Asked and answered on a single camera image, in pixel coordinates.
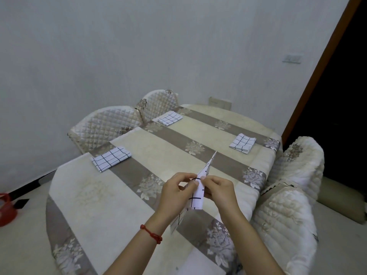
person's left hand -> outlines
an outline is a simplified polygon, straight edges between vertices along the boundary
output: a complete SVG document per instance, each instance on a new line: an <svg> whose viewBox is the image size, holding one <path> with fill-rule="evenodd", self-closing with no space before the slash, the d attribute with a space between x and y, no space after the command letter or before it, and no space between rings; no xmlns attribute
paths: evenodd
<svg viewBox="0 0 367 275"><path fill-rule="evenodd" d="M157 214L170 223L185 207L190 196L195 192L198 181L194 173L176 173L163 185ZM189 182L186 188L179 186L180 182Z"/></svg>

person's right arm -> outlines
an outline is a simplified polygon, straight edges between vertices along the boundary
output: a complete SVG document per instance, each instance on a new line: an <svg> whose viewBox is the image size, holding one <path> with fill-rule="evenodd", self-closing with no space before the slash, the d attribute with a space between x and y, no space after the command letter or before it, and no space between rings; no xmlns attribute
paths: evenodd
<svg viewBox="0 0 367 275"><path fill-rule="evenodd" d="M230 180L217 176L201 177L204 197L213 200L235 245L247 275L284 274L255 229L242 214Z"/></svg>

red bracelet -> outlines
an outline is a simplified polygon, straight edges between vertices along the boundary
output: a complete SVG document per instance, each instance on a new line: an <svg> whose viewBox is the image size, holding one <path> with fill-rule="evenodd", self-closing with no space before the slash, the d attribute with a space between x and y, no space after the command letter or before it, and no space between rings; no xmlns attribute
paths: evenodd
<svg viewBox="0 0 367 275"><path fill-rule="evenodd" d="M146 230L149 233L149 235L156 240L157 244L160 244L160 242L163 240L162 236L150 232L144 225L140 225L140 229Z"/></svg>

person's left arm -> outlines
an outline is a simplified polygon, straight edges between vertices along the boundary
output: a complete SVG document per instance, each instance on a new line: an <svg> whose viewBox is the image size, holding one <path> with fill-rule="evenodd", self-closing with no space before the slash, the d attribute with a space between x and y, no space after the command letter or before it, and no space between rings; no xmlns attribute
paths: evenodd
<svg viewBox="0 0 367 275"><path fill-rule="evenodd" d="M162 187L157 211L145 223L149 231L161 236L172 220L181 213L199 184L198 181L190 181L194 178L194 173L177 173L167 180ZM185 189L179 186L182 181L190 181ZM156 246L157 241L147 231L139 230L104 275L143 274Z"/></svg>

quilted chair cover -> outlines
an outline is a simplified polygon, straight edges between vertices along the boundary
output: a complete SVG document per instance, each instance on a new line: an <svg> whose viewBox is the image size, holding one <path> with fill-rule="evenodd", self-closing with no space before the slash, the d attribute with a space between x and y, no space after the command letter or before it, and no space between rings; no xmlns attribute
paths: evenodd
<svg viewBox="0 0 367 275"><path fill-rule="evenodd" d="M267 185L280 180L294 181L308 196L310 204L314 205L320 191L323 172L323 149L311 137L298 137L274 162Z"/></svg>
<svg viewBox="0 0 367 275"><path fill-rule="evenodd" d="M136 105L145 123L176 108L178 94L171 90L155 90L147 93Z"/></svg>
<svg viewBox="0 0 367 275"><path fill-rule="evenodd" d="M285 183L258 204L251 225L286 274L306 275L314 262L318 237L311 205L299 187Z"/></svg>
<svg viewBox="0 0 367 275"><path fill-rule="evenodd" d="M140 125L142 120L136 109L111 106L87 115L67 135L84 154Z"/></svg>

